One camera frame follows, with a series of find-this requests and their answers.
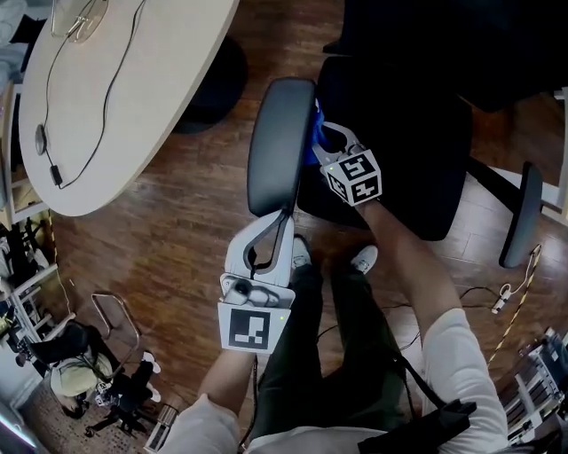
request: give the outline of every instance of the round table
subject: round table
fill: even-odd
[[[130,38],[140,0],[109,2],[84,43],[66,43],[49,86],[49,152],[63,184],[85,165],[102,128],[108,86]],[[138,31],[110,93],[106,130],[81,177],[60,189],[46,153],[36,150],[36,128],[46,112],[46,81],[63,38],[51,19],[29,60],[20,101],[20,147],[37,195],[62,215],[85,215],[128,186],[154,157],[185,111],[217,54],[238,0],[146,0]]]

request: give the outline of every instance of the white sneaker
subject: white sneaker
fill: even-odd
[[[144,355],[142,355],[142,361],[147,361],[148,363],[152,363],[153,373],[160,373],[162,371],[160,365],[156,363],[154,355],[152,355],[152,353],[150,353],[149,351],[144,352]]]
[[[376,246],[363,247],[361,251],[353,257],[351,265],[357,271],[367,274],[375,265],[376,258],[379,255],[379,250]]]
[[[294,236],[294,243],[292,246],[292,270],[300,268],[304,265],[311,265],[312,258],[308,250],[308,243],[304,237],[300,235]]]
[[[160,391],[158,391],[155,387],[153,387],[152,383],[146,383],[146,387],[150,391],[152,391],[152,397],[150,397],[150,400],[154,402],[160,402],[162,400],[162,395],[160,394]]]

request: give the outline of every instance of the earphones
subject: earphones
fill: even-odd
[[[93,3],[94,3],[94,0],[90,0],[84,6],[84,8],[81,10],[79,15],[82,15],[84,13],[85,9],[90,5],[91,9],[87,12],[87,14],[89,14],[89,12],[91,12],[91,10],[92,10]],[[81,175],[83,174],[85,169],[87,169],[87,167],[91,163],[92,159],[95,157],[95,154],[99,150],[100,143],[103,140],[103,136],[105,135],[105,130],[107,128],[108,99],[109,99],[110,93],[113,89],[114,82],[116,81],[116,77],[118,76],[118,74],[120,73],[120,71],[122,69],[122,64],[124,63],[124,60],[126,59],[126,56],[128,55],[128,52],[130,50],[130,46],[132,45],[132,41],[134,40],[134,36],[136,35],[136,32],[138,30],[138,23],[139,23],[139,18],[141,16],[141,10],[142,10],[145,3],[146,3],[146,0],[141,0],[140,4],[138,5],[138,8],[136,9],[136,11],[134,12],[134,15],[132,16],[132,27],[131,27],[131,30],[130,30],[130,38],[129,38],[128,44],[126,45],[126,49],[124,50],[124,53],[123,53],[122,58],[121,58],[121,62],[118,65],[116,72],[114,73],[113,79],[111,80],[110,84],[108,85],[108,89],[106,90],[105,102],[103,104],[103,126],[102,126],[102,129],[100,131],[99,140],[98,140],[97,144],[95,145],[95,148],[93,149],[91,155],[89,156],[89,159],[85,162],[85,164],[81,168],[81,171],[79,172],[79,174],[75,178],[73,178],[72,180],[70,180],[68,183],[65,183],[65,184],[63,184],[63,178],[61,177],[61,173],[59,172],[59,167],[56,164],[53,164],[53,160],[51,159],[51,156],[50,156],[50,153],[49,153],[47,120],[49,119],[49,113],[50,113],[49,88],[50,88],[51,72],[53,71],[53,67],[55,66],[55,62],[57,61],[59,54],[61,53],[61,51],[63,50],[63,47],[67,43],[67,39],[71,35],[71,32],[67,33],[65,39],[63,40],[63,43],[61,44],[61,46],[59,47],[59,50],[55,54],[55,58],[53,59],[53,61],[51,63],[50,71],[47,74],[47,81],[46,81],[46,84],[45,84],[45,104],[46,104],[45,119],[43,120],[43,123],[38,124],[37,127],[35,128],[35,149],[37,151],[38,156],[42,156],[43,154],[47,155],[47,158],[50,162],[51,179],[53,180],[53,184],[55,184],[60,189],[65,189],[68,186],[70,186],[71,184],[73,184],[74,182],[76,182],[81,177]]]

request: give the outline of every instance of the wooden floor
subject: wooden floor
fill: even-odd
[[[342,16],[341,0],[243,0],[230,35],[247,55],[249,81],[226,121],[196,136],[172,135],[144,173],[107,207],[80,218],[54,216],[61,277],[73,304],[87,306],[95,289],[122,295],[146,345],[162,364],[163,388],[173,389],[188,403],[219,352],[216,303],[228,243],[253,219],[247,208],[246,166],[259,103],[277,77],[317,77],[325,58],[321,47],[339,36]],[[563,129],[563,112],[549,96],[528,99],[506,112],[475,112],[473,153],[514,171],[524,160],[532,160],[554,184],[562,161]],[[506,282],[515,287],[523,281],[524,269],[503,270],[497,264],[509,221],[507,210],[468,180],[450,234],[432,244],[459,290],[490,286],[498,291]],[[296,226],[325,259],[324,269],[345,247],[371,240],[361,231],[302,212],[296,213]],[[517,323],[491,366],[496,379],[516,361],[518,349],[549,325],[568,328],[568,230],[542,218],[537,242],[543,244],[540,267]],[[380,259],[369,278],[382,306],[405,302]],[[325,298],[322,329],[335,322],[328,286]],[[499,316],[489,309],[468,309],[487,358],[517,302],[510,301]],[[487,307],[493,303],[484,291],[472,292],[464,301]],[[60,314],[66,310],[61,303]],[[410,309],[386,311],[400,344],[411,341],[417,328]],[[85,309],[82,314],[83,319],[90,317]],[[325,371],[341,362],[337,333],[327,333],[319,346]],[[406,352],[416,356],[419,349],[417,342]]]

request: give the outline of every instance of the white sleeve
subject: white sleeve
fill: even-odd
[[[425,378],[445,402],[475,402],[470,427],[440,448],[444,454],[489,453],[506,448],[507,417],[463,309],[448,310],[426,332]],[[424,397],[424,414],[436,407]]]
[[[179,414],[160,454],[234,454],[238,447],[235,414],[202,395]]]

